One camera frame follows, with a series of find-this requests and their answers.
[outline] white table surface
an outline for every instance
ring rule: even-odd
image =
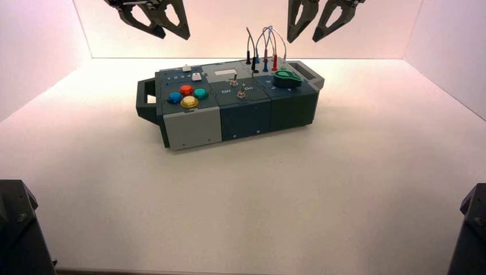
[[[62,268],[444,274],[486,122],[404,61],[303,61],[312,125],[171,152],[136,82],[215,60],[91,60],[0,123],[0,178]]]

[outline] gray panel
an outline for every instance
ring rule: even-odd
[[[207,81],[209,83],[221,82],[221,81],[230,81],[233,79],[234,74],[221,74],[216,75],[214,72],[220,70],[229,70],[234,69],[238,73],[237,79],[248,78],[252,76],[251,65],[247,65],[246,61],[232,61],[226,63],[216,63],[210,65],[202,66],[202,71],[204,72]]]
[[[219,107],[164,115],[164,122],[172,150],[221,142]]]

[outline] screw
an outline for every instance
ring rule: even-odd
[[[475,222],[475,223],[476,223],[478,226],[480,226],[480,227],[484,227],[484,226],[486,225],[486,223],[484,222],[484,220],[483,220],[483,219],[481,219],[481,218],[474,218],[474,222]]]
[[[25,219],[27,218],[27,215],[26,214],[20,214],[18,217],[17,217],[17,222],[18,223],[21,223],[23,222]]]

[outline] white wall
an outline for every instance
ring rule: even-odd
[[[424,0],[405,60],[486,119],[485,0]]]
[[[2,2],[0,121],[90,59],[72,1]]]
[[[94,57],[242,57],[246,31],[273,24],[287,35],[288,1],[185,0],[191,37],[167,32],[164,40],[123,23],[101,0],[75,0]],[[289,47],[293,58],[402,58],[422,0],[372,0],[358,6],[356,17],[338,32],[312,41],[324,7]]]

